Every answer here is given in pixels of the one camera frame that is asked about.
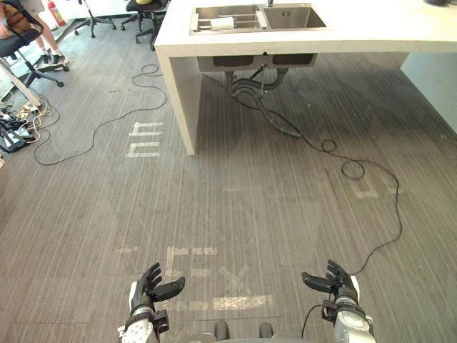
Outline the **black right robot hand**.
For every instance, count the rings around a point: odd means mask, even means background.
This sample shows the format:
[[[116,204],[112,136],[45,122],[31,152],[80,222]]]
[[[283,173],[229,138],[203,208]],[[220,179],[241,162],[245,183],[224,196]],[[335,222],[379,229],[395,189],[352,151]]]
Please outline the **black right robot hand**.
[[[332,259],[327,260],[326,268],[327,272],[325,277],[302,272],[301,278],[303,283],[315,291],[332,294],[335,299],[338,299],[339,297],[348,297],[358,304],[358,290],[354,286],[351,275]]]

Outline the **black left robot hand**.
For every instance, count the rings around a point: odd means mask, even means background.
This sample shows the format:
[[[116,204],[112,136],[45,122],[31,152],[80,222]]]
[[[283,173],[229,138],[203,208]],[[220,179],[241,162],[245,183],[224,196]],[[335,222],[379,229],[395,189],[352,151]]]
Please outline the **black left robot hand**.
[[[162,284],[161,267],[158,262],[152,264],[136,281],[134,292],[129,300],[130,315],[140,307],[154,308],[155,303],[163,302],[178,296],[184,290],[186,278]]]

